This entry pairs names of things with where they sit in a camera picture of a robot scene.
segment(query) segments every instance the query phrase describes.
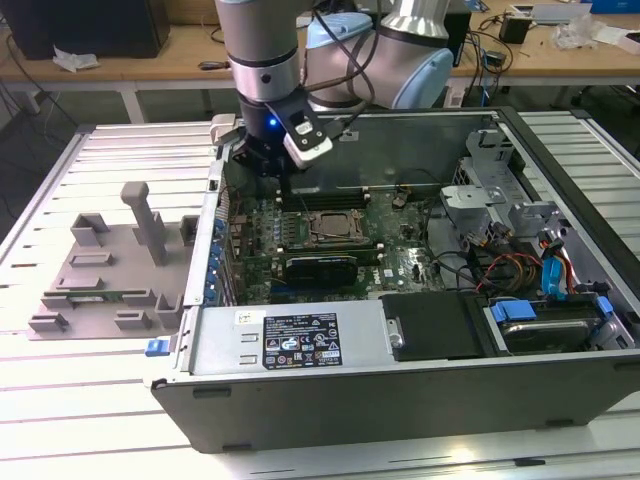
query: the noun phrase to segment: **black cable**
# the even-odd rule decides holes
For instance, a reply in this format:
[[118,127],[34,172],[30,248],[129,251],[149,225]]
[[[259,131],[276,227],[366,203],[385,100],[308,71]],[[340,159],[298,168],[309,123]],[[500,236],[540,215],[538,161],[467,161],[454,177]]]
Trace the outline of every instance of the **black cable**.
[[399,187],[400,185],[402,185],[404,183],[402,181],[402,175],[407,173],[407,172],[422,172],[422,173],[426,174],[435,183],[437,183],[439,186],[442,187],[442,185],[443,185],[443,182],[438,180],[436,178],[436,176],[433,173],[431,173],[429,170],[427,170],[426,168],[423,168],[423,167],[411,167],[411,168],[407,168],[406,170],[403,170],[402,172],[400,172],[400,175],[398,176],[398,180],[396,180],[396,187]]
[[[2,79],[0,79],[0,95],[2,95],[3,97],[3,102],[5,104],[5,107],[7,107],[7,110],[9,110],[8,105],[6,103],[6,98],[5,95],[7,97],[9,97],[9,99],[11,100],[11,103],[13,104],[14,108],[16,111],[21,112],[24,117],[27,120],[27,123],[29,124],[29,127],[31,128],[31,130],[33,131],[33,133],[35,133],[36,135],[39,135],[41,137],[44,137],[44,139],[49,139],[49,140],[56,140],[57,142],[60,142],[62,145],[67,145],[69,143],[68,140],[63,140],[60,137],[57,137],[56,135],[53,135],[52,133],[48,132],[48,133],[44,133],[44,132],[39,132],[38,129],[36,128],[35,124],[33,123],[32,118],[37,117],[38,115],[33,115],[31,113],[29,113],[26,109],[22,108],[19,103],[17,102],[17,100],[13,97],[13,95],[11,95],[11,92],[9,91],[9,89],[7,88],[7,85],[4,83],[4,81]],[[11,118],[13,119],[14,116],[12,115],[12,112],[9,110],[9,115],[11,115]]]
[[10,34],[9,36],[7,36],[7,38],[5,39],[5,44],[7,45],[7,50],[9,50],[9,55],[11,55],[11,58],[13,59],[13,61],[15,62],[16,66],[20,69],[20,71],[22,72],[22,74],[27,77],[27,79],[38,89],[40,90],[49,100],[51,100],[51,102],[56,106],[56,108],[58,110],[60,110],[62,112],[62,114],[67,117],[67,120],[69,120],[69,122],[71,122],[73,124],[73,126],[77,127],[78,126],[78,122],[76,122],[73,117],[71,115],[69,115],[69,113],[60,106],[60,104],[58,104],[58,102],[56,102],[56,100],[53,98],[53,96],[45,91],[44,88],[42,88],[42,86],[36,82],[33,77],[31,75],[29,75],[29,73],[27,73],[27,71],[24,69],[24,67],[22,66],[22,64],[20,63],[20,60],[18,59],[18,57],[16,56],[15,52],[13,51],[13,49],[11,48],[11,40],[13,39],[13,34]]
[[507,63],[506,66],[501,66],[499,69],[493,70],[493,69],[487,67],[484,64],[482,65],[482,68],[484,68],[487,72],[492,73],[492,74],[494,74],[496,76],[495,85],[494,85],[494,88],[493,88],[493,93],[489,97],[489,101],[487,103],[487,105],[489,105],[490,102],[493,101],[495,95],[498,93],[498,89],[500,88],[500,77],[511,68],[511,65],[513,65],[513,59],[514,59],[513,50],[511,50],[511,47],[508,44],[506,44],[505,42],[500,40],[495,35],[491,35],[490,33],[481,32],[481,31],[472,31],[471,33],[472,34],[476,34],[476,35],[484,35],[485,37],[491,38],[496,43],[499,43],[500,45],[505,47],[507,49],[507,51],[509,52],[508,63]]
[[209,37],[215,43],[219,43],[220,45],[224,45],[224,40],[222,40],[220,38],[216,38],[216,33],[221,32],[221,31],[222,31],[222,27],[220,25],[218,25],[211,31],[211,33],[209,34]]
[[476,83],[476,79],[478,78],[478,75],[481,72],[480,62],[481,62],[481,56],[482,56],[480,51],[480,45],[478,42],[479,40],[478,35],[474,37],[474,34],[471,32],[471,29],[469,29],[467,35],[469,35],[469,39],[471,40],[471,44],[473,45],[473,51],[476,54],[476,70],[475,72],[473,72],[473,77],[471,78],[471,84],[469,85],[469,88],[467,89],[464,96],[462,97],[463,105],[464,105],[464,102],[466,102],[469,96],[471,95],[471,91],[473,90],[473,86]]
[[473,277],[471,277],[471,276],[469,276],[469,275],[467,275],[465,273],[462,273],[460,271],[462,268],[456,269],[456,268],[450,267],[446,263],[442,263],[441,260],[436,260],[436,262],[438,263],[438,265],[440,265],[440,267],[444,268],[445,270],[448,270],[449,272],[459,276],[460,278],[465,279],[467,282],[473,283],[474,285],[476,284],[476,280]]
[[329,35],[329,37],[331,37],[331,40],[333,40],[338,45],[340,50],[342,50],[342,53],[344,53],[347,56],[347,58],[349,59],[349,62],[356,67],[356,71],[360,71],[360,76],[362,77],[362,80],[364,80],[364,83],[367,85],[367,88],[369,89],[369,99],[364,101],[358,108],[356,108],[346,120],[341,120],[341,123],[342,123],[341,130],[344,130],[348,128],[349,125],[351,125],[355,121],[355,119],[358,118],[360,114],[362,114],[367,109],[367,107],[369,107],[375,102],[376,91],[373,88],[373,84],[371,83],[371,80],[369,80],[369,76],[364,72],[364,69],[366,67],[363,67],[358,63],[358,59],[349,51],[349,49],[345,46],[345,44],[342,43],[340,39],[338,39],[336,34],[333,33],[333,31],[329,28],[327,23],[322,18],[322,15],[320,15],[320,13],[315,9],[312,11],[316,16],[318,23],[320,23],[324,31],[327,32],[327,35]]
[[[7,112],[9,112],[9,116],[11,117],[11,120],[15,121],[16,117],[15,117],[14,113],[11,111],[11,105],[9,105],[9,102],[7,102],[7,99],[5,98],[4,92],[2,90],[0,90],[0,98],[2,99],[2,103],[4,104],[5,109],[7,110]],[[20,128],[20,125],[16,125],[16,129],[18,130],[18,134],[22,137],[22,141],[24,142],[24,146],[27,147],[27,150],[29,150],[29,154],[31,155],[31,158],[33,158],[33,161],[35,163],[39,163],[38,162],[38,157],[36,156],[36,152],[34,152],[33,148],[31,148],[31,144],[27,140],[27,137],[24,136],[24,132],[22,131],[22,128]]]
[[[376,12],[377,18],[376,18],[376,26],[375,26],[375,32],[373,37],[373,43],[371,44],[371,50],[369,51],[369,56],[364,61],[364,63],[362,65],[359,65],[358,63],[356,63],[355,64],[356,69],[349,75],[345,75],[344,77],[336,78],[334,80],[319,82],[313,85],[309,85],[308,87],[305,87],[305,90],[307,92],[316,92],[318,90],[324,90],[325,88],[335,87],[342,83],[353,80],[358,75],[362,74],[364,70],[369,66],[378,48],[378,41],[380,40],[380,25],[382,24],[382,0],[376,0],[376,9],[377,9],[377,12]],[[332,40],[333,38],[335,38],[335,35],[330,30],[327,30],[327,33],[329,34]],[[341,41],[337,40],[337,42],[339,45],[343,45]]]
[[0,199],[2,199],[2,203],[4,203],[4,208],[7,210],[7,213],[9,214],[9,216],[14,220],[17,220],[18,216],[11,211],[11,206],[9,205],[9,201],[7,200],[7,197],[4,196],[4,193],[0,193]]
[[493,17],[485,18],[482,22],[480,22],[480,25],[478,25],[478,31],[484,32],[485,30],[489,29],[492,25],[502,24],[504,17],[506,16],[507,14],[505,12],[499,15],[494,15]]

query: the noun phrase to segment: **power supply label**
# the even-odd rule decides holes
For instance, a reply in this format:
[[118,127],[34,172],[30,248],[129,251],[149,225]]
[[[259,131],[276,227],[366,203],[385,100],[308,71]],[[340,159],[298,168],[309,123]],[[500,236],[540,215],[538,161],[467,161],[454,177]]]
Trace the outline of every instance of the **power supply label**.
[[335,313],[264,317],[263,338],[267,370],[342,365]]

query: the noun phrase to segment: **metal bracket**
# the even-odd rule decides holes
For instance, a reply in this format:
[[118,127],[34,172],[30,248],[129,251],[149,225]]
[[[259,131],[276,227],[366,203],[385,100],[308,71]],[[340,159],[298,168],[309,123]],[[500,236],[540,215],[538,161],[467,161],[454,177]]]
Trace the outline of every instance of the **metal bracket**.
[[509,210],[509,221],[518,237],[532,237],[560,214],[554,202],[516,203]]
[[478,130],[467,137],[467,150],[474,161],[508,161],[514,147],[499,130]]

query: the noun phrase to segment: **white paper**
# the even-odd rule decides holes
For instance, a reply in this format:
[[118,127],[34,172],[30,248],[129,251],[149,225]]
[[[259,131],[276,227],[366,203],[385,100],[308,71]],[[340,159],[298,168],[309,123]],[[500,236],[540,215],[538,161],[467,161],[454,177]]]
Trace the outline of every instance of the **white paper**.
[[594,40],[601,43],[608,43],[609,45],[617,45],[622,37],[627,33],[631,33],[633,30],[627,30],[625,28],[618,27],[603,27],[593,37]]
[[70,72],[76,73],[78,70],[100,66],[97,57],[93,54],[76,55],[75,53],[67,53],[56,48],[55,45],[53,50],[56,53],[56,56],[53,57],[53,63]]

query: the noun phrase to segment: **metal slat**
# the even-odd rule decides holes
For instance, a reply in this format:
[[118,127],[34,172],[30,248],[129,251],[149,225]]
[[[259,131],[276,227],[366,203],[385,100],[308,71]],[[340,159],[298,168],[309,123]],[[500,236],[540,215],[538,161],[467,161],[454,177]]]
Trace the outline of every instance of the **metal slat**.
[[638,205],[596,205],[596,209],[607,221],[614,218],[640,218]]
[[640,202],[640,189],[633,190],[598,190],[584,192],[595,206],[608,204],[625,204]]
[[182,160],[148,160],[148,161],[131,161],[127,163],[112,162],[76,162],[69,172],[111,172],[119,170],[156,170],[159,168],[193,168],[193,167],[209,167],[211,159],[208,157],[185,158]]
[[3,265],[0,267],[0,285],[31,285],[43,277],[50,278],[53,281],[59,270],[60,265],[58,263],[21,268]]
[[77,172],[68,173],[64,185],[114,182],[147,182],[154,180],[197,180],[207,178],[208,167],[167,168],[163,170],[133,170],[126,172]]
[[627,236],[623,237],[622,241],[629,247],[636,256],[640,255],[640,237],[638,236]]
[[611,154],[587,154],[587,155],[554,155],[560,165],[618,165],[620,161]]
[[172,126],[165,126],[164,128],[145,128],[140,126],[134,126],[133,128],[126,129],[104,129],[97,128],[90,138],[139,138],[139,137],[164,137],[169,135],[171,137],[182,135],[209,135],[210,124],[203,123],[200,125],[188,124],[180,125],[173,124]]
[[0,389],[141,381],[152,363],[140,353],[55,360],[8,360],[0,362]]
[[31,230],[20,237],[19,247],[34,245],[73,244],[75,238],[69,228],[45,228]]
[[166,414],[9,423],[0,438],[0,459],[188,444]]
[[562,135],[538,135],[538,138],[547,147],[551,146],[551,145],[562,145],[562,144],[585,145],[585,144],[592,144],[592,143],[598,143],[598,144],[600,143],[600,142],[598,142],[598,139],[595,138],[590,133],[585,133],[585,134],[569,133],[569,134],[562,134]]
[[536,125],[535,123],[531,124],[527,122],[527,124],[531,127],[531,131],[536,135],[563,135],[567,133],[587,133],[589,130],[582,125],[581,123],[566,123],[566,124],[555,124],[555,125]]
[[0,360],[52,355],[143,352],[148,341],[146,338],[122,338],[117,340],[32,342],[24,335],[0,335]]
[[138,138],[89,138],[83,150],[126,150],[134,152],[161,147],[211,147],[210,135],[170,137],[167,135]]
[[[102,197],[107,195],[120,195],[122,191],[121,182],[102,183],[92,185],[61,185],[55,191],[53,198],[81,198],[81,197]],[[163,180],[157,182],[147,182],[149,185],[149,195],[161,193],[198,193],[206,190],[206,180]]]
[[[200,207],[204,193],[175,193],[149,195],[147,202],[153,210],[162,208]],[[131,207],[123,203],[120,195],[104,197],[60,198],[50,200],[46,212],[108,212],[112,210],[131,210]]]
[[553,155],[609,153],[609,149],[607,147],[598,143],[588,143],[586,145],[547,145],[546,147]]
[[0,392],[0,424],[151,412],[162,407],[142,383]]
[[210,146],[202,147],[159,147],[145,148],[132,152],[131,150],[82,150],[78,153],[79,159],[90,158],[166,158],[166,157],[201,157],[211,154]]
[[[615,452],[603,458],[602,455],[575,455],[555,458],[547,457],[545,465],[535,468],[516,466],[513,460],[487,461],[482,464],[445,465],[436,467],[415,467],[411,472],[399,474],[394,471],[376,471],[332,476],[335,480],[389,480],[389,479],[429,479],[429,480],[539,480],[541,478],[561,480],[579,478],[616,479],[637,478],[630,473],[640,472],[640,458],[635,451]],[[207,472],[216,480],[240,478],[301,478],[305,472],[256,470],[245,476],[233,475],[216,457],[200,455],[189,448],[160,451],[137,451],[83,455],[81,457],[54,457],[29,462],[7,462],[4,472],[10,478],[66,478],[83,479],[83,472],[92,472],[92,480],[113,480],[123,473],[132,476],[148,474],[149,465],[162,465],[162,473],[169,478],[199,476]]]

